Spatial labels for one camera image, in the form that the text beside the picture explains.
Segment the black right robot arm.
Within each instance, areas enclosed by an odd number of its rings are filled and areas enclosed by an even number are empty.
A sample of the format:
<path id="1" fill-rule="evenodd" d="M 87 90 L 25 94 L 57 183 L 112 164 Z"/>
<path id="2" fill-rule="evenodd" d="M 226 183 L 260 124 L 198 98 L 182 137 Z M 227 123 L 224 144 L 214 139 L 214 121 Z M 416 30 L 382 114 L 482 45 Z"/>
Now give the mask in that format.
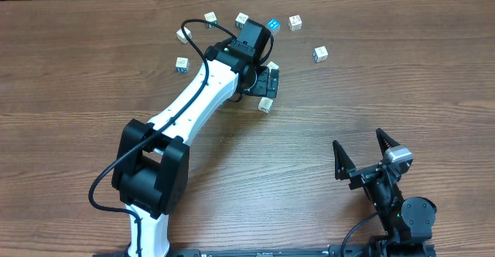
<path id="1" fill-rule="evenodd" d="M 435 246 L 427 245 L 432 238 L 437 207 L 425 197 L 403 198 L 398 187 L 401 176 L 413 162 L 411 150 L 392 139 L 384 130 L 376 130 L 382 160 L 357 169 L 338 141 L 333 141 L 335 178 L 349 180 L 349 188 L 364 190 L 375 212 L 353 226 L 342 243 L 329 247 L 330 256 L 435 256 Z M 351 235 L 371 219 L 378 217 L 383 235 L 369 238 L 365 245 L 350 245 Z"/>

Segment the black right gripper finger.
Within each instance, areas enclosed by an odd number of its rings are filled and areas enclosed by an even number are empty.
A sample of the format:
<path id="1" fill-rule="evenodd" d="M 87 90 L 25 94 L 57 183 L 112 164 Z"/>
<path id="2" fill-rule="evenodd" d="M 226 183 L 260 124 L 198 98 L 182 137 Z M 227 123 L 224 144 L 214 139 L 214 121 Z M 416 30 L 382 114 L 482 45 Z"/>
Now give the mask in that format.
<path id="1" fill-rule="evenodd" d="M 376 136 L 382 156 L 388 156 L 392 148 L 400 146 L 400 143 L 391 138 L 382 128 L 376 130 Z"/>
<path id="2" fill-rule="evenodd" d="M 333 141 L 333 153 L 335 158 L 335 178 L 337 180 L 347 180 L 356 167 L 344 148 L 337 140 Z"/>

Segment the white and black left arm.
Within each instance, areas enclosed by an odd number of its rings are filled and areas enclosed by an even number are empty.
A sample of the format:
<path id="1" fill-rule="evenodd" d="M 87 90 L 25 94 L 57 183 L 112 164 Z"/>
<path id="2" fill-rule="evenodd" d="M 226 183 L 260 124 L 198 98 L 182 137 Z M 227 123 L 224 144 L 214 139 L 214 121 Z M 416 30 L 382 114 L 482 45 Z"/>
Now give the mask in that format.
<path id="1" fill-rule="evenodd" d="M 169 215 L 183 196 L 190 146 L 211 115 L 235 94 L 273 99 L 279 71 L 265 66 L 271 31 L 248 20 L 238 36 L 200 53 L 197 75 L 165 110 L 124 128 L 111 185 L 131 218 L 126 256 L 166 256 Z"/>

